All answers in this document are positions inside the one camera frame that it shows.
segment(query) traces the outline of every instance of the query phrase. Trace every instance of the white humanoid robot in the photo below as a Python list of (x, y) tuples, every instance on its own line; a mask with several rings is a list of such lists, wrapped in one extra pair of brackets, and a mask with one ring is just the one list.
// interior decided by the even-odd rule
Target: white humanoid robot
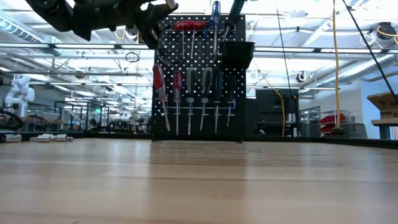
[(7, 93), (4, 103), (8, 111), (14, 112), (12, 105), (18, 104), (17, 114), (20, 118), (25, 117), (27, 113), (27, 103), (35, 99), (35, 90), (29, 87), (30, 77), (24, 75), (16, 75), (11, 82), (11, 90)]

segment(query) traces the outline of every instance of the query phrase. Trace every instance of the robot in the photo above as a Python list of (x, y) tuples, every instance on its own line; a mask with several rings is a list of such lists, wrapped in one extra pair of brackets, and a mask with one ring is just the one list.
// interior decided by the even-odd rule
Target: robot
[(13, 104), (17, 104), (20, 118), (26, 117), (27, 103), (32, 102), (35, 99), (35, 90), (29, 87), (30, 77), (24, 75), (16, 75), (16, 78), (11, 82), (11, 89), (7, 93), (4, 104), (6, 109), (13, 113)]
[[(60, 32), (73, 31), (87, 41), (91, 31), (107, 28), (115, 31), (126, 26), (132, 34), (139, 30), (149, 49), (157, 48), (161, 30), (158, 22), (178, 8), (174, 0), (153, 5), (154, 0), (74, 0), (72, 8), (66, 0), (26, 0), (32, 9)], [(141, 6), (149, 3), (146, 10)]]

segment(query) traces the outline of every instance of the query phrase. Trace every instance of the cardboard box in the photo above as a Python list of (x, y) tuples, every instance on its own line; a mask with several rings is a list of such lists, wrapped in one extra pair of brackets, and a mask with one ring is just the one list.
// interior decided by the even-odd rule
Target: cardboard box
[(379, 110), (381, 119), (398, 118), (398, 103), (390, 92), (368, 96)]

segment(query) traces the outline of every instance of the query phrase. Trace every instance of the black pegboard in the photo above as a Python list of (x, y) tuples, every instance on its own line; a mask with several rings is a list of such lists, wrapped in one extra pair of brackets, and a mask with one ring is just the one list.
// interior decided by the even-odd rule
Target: black pegboard
[[(220, 46), (220, 41), (223, 39), (224, 34), (224, 22), (228, 19), (227, 16), (221, 17), (220, 31), (218, 32), (218, 46)], [(163, 29), (167, 24), (171, 25), (179, 21), (209, 21), (211, 16), (170, 16), (162, 21), (160, 21), (159, 27)], [(212, 27), (206, 32), (196, 32), (195, 33), (195, 48), (193, 51), (193, 58), (191, 58), (192, 51), (192, 37), (193, 32), (184, 32), (184, 49), (185, 49), (185, 59), (182, 60), (178, 65), (167, 65), (159, 60), (158, 56), (155, 54), (155, 62), (162, 66), (164, 69), (165, 83), (166, 83), (166, 94), (168, 95), (168, 102), (166, 103), (168, 118), (170, 121), (171, 131), (167, 131), (165, 125), (165, 117), (163, 113), (162, 103), (158, 101), (158, 94), (154, 88), (153, 100), (152, 100), (152, 134), (155, 136), (174, 136), (175, 132), (175, 122), (176, 122), (176, 103), (173, 102), (173, 72), (174, 70), (182, 71), (182, 101), (180, 103), (180, 115), (179, 115), (179, 136), (188, 135), (188, 107), (187, 102), (187, 69), (189, 67), (195, 67), (197, 69), (197, 81), (195, 84), (195, 102), (193, 103), (194, 115), (191, 117), (192, 136), (214, 136), (215, 135), (215, 105), (213, 103), (214, 96), (212, 95), (212, 87), (210, 88), (209, 99), (210, 102), (206, 104), (206, 114), (203, 121), (203, 129), (200, 131), (200, 122), (203, 103), (202, 98), (202, 86), (201, 77), (203, 76), (203, 71), (206, 67), (210, 67), (214, 59), (213, 55), (213, 37)], [(166, 51), (168, 54), (168, 59), (178, 60), (182, 53), (181, 46), (181, 34), (176, 32), (163, 32), (160, 36), (160, 41), (165, 43)], [(236, 24), (236, 28), (233, 32), (230, 32), (226, 41), (246, 41), (246, 22), (245, 16), (241, 16), (240, 20)], [(220, 61), (216, 61), (214, 66), (217, 66)], [(220, 108), (227, 108), (226, 95), (228, 93), (227, 81), (230, 75), (236, 75), (237, 78), (237, 88), (234, 91), (235, 108), (231, 110), (234, 116), (230, 117), (229, 127), (227, 127), (227, 109), (220, 109), (220, 116), (218, 118), (218, 133), (216, 135), (220, 136), (231, 136), (240, 137), (244, 136), (245, 133), (245, 119), (246, 119), (246, 71), (243, 69), (229, 69), (223, 71), (223, 95), (221, 98)]]

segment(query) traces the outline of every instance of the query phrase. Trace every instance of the wood grain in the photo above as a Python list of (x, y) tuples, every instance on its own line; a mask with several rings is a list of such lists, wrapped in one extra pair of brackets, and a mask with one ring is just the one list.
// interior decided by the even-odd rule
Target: wood grain
[(396, 223), (398, 151), (79, 139), (0, 145), (0, 223)]

